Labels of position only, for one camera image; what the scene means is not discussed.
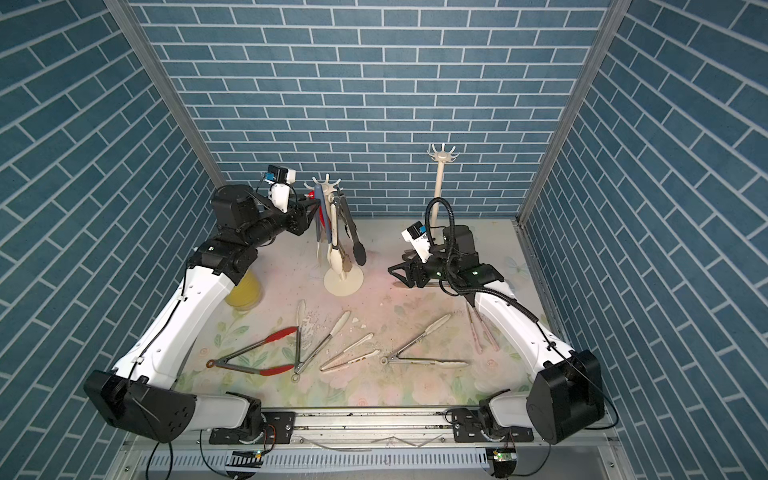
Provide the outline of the steel tongs cream tips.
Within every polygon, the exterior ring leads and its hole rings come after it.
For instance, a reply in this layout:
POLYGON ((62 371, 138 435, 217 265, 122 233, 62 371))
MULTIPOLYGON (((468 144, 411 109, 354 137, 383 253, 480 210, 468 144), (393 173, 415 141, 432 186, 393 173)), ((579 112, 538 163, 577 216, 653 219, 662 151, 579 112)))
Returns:
POLYGON ((348 271, 345 269, 345 255, 342 253, 340 244, 338 242, 338 209, 334 200, 328 206, 329 218, 332 227, 332 252, 330 259, 328 259, 331 270, 338 276, 341 281, 347 279, 348 271))

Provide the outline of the black steel tongs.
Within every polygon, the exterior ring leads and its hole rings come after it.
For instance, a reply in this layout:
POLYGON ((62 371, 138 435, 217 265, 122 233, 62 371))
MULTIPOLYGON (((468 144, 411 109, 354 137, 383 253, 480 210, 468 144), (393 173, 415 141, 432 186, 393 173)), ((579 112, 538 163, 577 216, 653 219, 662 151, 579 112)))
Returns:
POLYGON ((367 262, 367 252, 365 246, 360 241, 357 225, 352 217, 346 195, 342 191, 336 192, 334 203, 337 205, 342 216, 347 235, 353 242, 354 259, 359 266, 364 266, 367 262))

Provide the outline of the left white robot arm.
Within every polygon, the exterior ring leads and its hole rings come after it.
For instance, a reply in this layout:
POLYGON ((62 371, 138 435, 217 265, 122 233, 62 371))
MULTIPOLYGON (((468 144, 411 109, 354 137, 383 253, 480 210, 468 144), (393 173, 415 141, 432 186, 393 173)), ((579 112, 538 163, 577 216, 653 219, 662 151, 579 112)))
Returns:
POLYGON ((237 393, 195 395, 174 386, 187 355, 218 305, 241 285, 259 248, 311 225, 318 200, 274 183, 269 196, 248 185, 217 188, 217 231, 189 257, 180 286, 136 344, 108 371, 90 373, 83 389, 106 424, 160 443, 218 429, 236 443, 264 430, 260 400, 237 393))

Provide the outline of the red handled steel tongs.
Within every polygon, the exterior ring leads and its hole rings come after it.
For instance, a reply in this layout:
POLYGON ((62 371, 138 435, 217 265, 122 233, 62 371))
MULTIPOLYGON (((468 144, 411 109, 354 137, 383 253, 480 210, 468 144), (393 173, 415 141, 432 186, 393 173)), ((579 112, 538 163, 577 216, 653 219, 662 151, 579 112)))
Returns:
POLYGON ((325 205, 322 188, 320 186, 316 186, 314 190, 309 194, 309 197, 320 200, 320 208, 317 211, 314 222, 316 226, 316 241, 318 245, 321 245, 323 242, 327 241, 325 205))

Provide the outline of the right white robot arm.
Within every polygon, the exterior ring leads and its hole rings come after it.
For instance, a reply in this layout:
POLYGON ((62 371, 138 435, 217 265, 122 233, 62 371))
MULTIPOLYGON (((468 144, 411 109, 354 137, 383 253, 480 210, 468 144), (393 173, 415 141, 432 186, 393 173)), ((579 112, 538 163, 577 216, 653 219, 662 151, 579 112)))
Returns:
POLYGON ((525 362, 532 379, 527 394, 507 391, 482 401, 487 433, 520 426, 557 444, 592 428, 604 417, 607 401, 596 356, 589 350, 575 351, 544 326, 515 297, 502 274, 480 261, 471 230, 457 224, 450 203, 435 197, 426 209, 437 206, 448 215, 441 237, 434 238, 429 218, 410 225, 401 235, 413 249, 388 272, 408 288, 437 282, 446 294, 463 298, 480 318, 496 326, 525 362))

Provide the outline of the blue cream tongs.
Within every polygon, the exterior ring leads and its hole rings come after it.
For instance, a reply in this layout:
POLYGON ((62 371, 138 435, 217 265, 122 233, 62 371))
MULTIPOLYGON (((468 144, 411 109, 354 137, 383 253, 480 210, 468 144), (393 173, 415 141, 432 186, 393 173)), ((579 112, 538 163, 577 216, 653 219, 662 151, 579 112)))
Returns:
POLYGON ((331 221, 328 216, 328 206, 326 203, 326 196, 323 190, 323 187, 320 184, 317 184, 314 187, 314 193, 315 198, 319 200, 319 216, 320 216, 320 223, 322 224, 322 230, 325 235, 325 240, 327 243, 327 259, 330 259, 330 255, 332 252, 332 227, 331 227, 331 221))

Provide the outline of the cream utensil rack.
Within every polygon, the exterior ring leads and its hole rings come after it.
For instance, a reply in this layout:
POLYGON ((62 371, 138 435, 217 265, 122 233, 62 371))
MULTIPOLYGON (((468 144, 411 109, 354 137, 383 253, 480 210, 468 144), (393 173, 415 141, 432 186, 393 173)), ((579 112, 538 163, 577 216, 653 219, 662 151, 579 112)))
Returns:
POLYGON ((340 181, 313 178, 305 183, 309 197, 318 201, 314 215, 316 224, 317 259, 321 262, 321 247, 326 245, 329 269, 323 283, 334 296, 346 297, 357 292, 364 282, 362 266, 367 262, 365 246, 360 241, 347 196, 340 181))
POLYGON ((460 156, 460 153, 456 152, 455 146, 447 150, 445 144, 441 144, 440 147, 437 147, 435 144, 430 144, 427 149, 427 154, 437 163, 433 196, 440 197, 444 181, 445 166, 453 163, 460 156))

